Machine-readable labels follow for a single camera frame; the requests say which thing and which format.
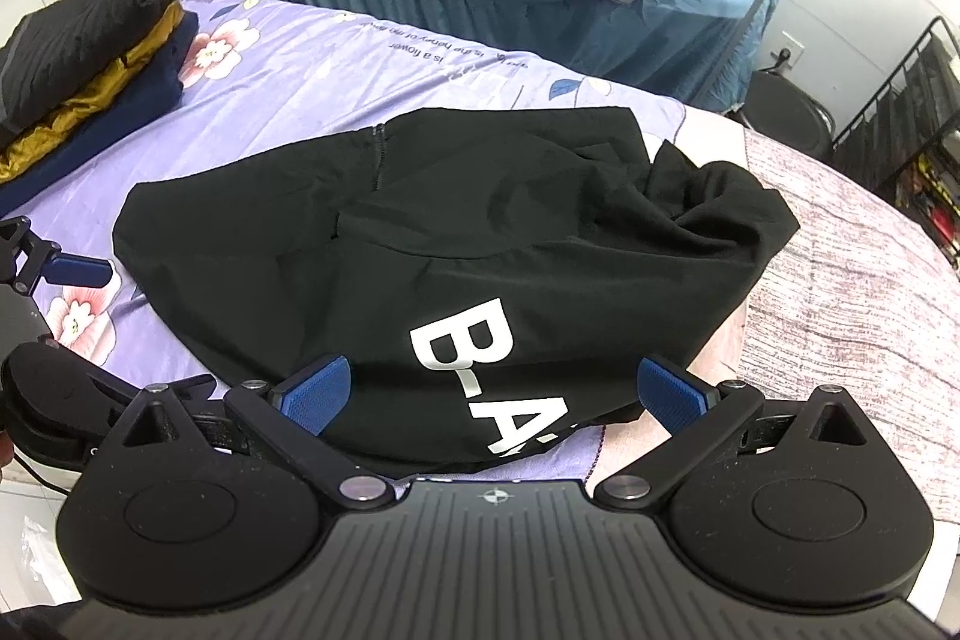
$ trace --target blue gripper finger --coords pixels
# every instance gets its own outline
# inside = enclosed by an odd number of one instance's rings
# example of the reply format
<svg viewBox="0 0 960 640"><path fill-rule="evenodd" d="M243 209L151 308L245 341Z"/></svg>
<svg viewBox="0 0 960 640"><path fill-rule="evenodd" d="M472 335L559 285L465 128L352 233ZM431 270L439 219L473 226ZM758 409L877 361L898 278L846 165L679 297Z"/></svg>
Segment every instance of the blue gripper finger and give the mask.
<svg viewBox="0 0 960 640"><path fill-rule="evenodd" d="M104 287L113 277L113 267L101 258L54 253L40 274L52 286Z"/></svg>
<svg viewBox="0 0 960 640"><path fill-rule="evenodd" d="M270 403L314 437L328 427L350 398L350 365L325 356L270 391Z"/></svg>
<svg viewBox="0 0 960 640"><path fill-rule="evenodd" d="M677 434L720 401L709 383L667 360L644 359L637 367L637 399L670 434Z"/></svg>

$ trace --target folded yellow garment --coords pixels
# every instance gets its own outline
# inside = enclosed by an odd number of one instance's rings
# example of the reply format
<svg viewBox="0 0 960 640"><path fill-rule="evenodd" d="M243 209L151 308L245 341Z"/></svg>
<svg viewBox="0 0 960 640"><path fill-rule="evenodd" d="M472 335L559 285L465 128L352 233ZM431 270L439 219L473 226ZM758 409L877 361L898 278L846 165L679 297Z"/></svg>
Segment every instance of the folded yellow garment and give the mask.
<svg viewBox="0 0 960 640"><path fill-rule="evenodd" d="M174 1L147 37L91 79L77 95L56 107L46 119L20 134L0 152L0 183L13 180L43 156L66 142L70 132L85 119L104 111L126 88L133 77L150 63L170 34L184 19L184 8Z"/></svg>

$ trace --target stack of folded clothes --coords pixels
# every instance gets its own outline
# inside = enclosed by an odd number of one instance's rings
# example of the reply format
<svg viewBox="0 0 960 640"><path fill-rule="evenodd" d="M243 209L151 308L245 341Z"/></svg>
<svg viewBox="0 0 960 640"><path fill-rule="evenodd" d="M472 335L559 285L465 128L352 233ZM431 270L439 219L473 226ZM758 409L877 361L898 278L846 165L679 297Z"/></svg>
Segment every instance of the stack of folded clothes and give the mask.
<svg viewBox="0 0 960 640"><path fill-rule="evenodd" d="M177 0L60 0L0 49L0 218L176 106L197 33Z"/></svg>

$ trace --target cable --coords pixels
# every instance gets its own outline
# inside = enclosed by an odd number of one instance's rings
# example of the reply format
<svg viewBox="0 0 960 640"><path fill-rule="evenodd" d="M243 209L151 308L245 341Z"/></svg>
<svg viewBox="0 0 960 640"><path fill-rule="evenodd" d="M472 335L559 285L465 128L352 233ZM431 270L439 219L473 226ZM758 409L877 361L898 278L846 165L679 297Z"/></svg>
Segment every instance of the cable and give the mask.
<svg viewBox="0 0 960 640"><path fill-rule="evenodd" d="M779 55L776 57L776 63L774 63L773 66L762 68L760 71L766 71L766 73L769 73L769 74L777 74L778 76L782 76L781 72L779 71L779 68L783 64L785 64L787 61L789 61L792 56L793 56L793 53L790 52L789 49L786 49L786 47L784 47L779 52Z"/></svg>
<svg viewBox="0 0 960 640"><path fill-rule="evenodd" d="M49 488L51 491L56 491L56 493L62 494L66 497L70 496L70 492L65 488L61 488L59 485L53 485L49 480L43 480L43 477L40 477L40 475L37 474L37 471L32 468L30 464L28 464L26 461L23 461L23 458L21 458L18 453L13 454L13 461L16 461L16 463L23 467L27 471L27 474L44 488Z"/></svg>

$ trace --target white floor tile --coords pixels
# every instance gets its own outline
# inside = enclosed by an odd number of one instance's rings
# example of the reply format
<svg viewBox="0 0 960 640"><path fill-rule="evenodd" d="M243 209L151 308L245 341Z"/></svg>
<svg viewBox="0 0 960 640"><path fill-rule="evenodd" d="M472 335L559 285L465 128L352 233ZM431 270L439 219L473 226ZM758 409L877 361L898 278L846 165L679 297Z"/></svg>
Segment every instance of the white floor tile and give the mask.
<svg viewBox="0 0 960 640"><path fill-rule="evenodd" d="M56 550L55 528L55 508L39 486L0 485L0 594L7 609L79 598Z"/></svg>
<svg viewBox="0 0 960 640"><path fill-rule="evenodd" d="M937 623L948 632L960 632L960 558L957 558L957 564L953 568L953 577L947 586L947 597L940 608Z"/></svg>

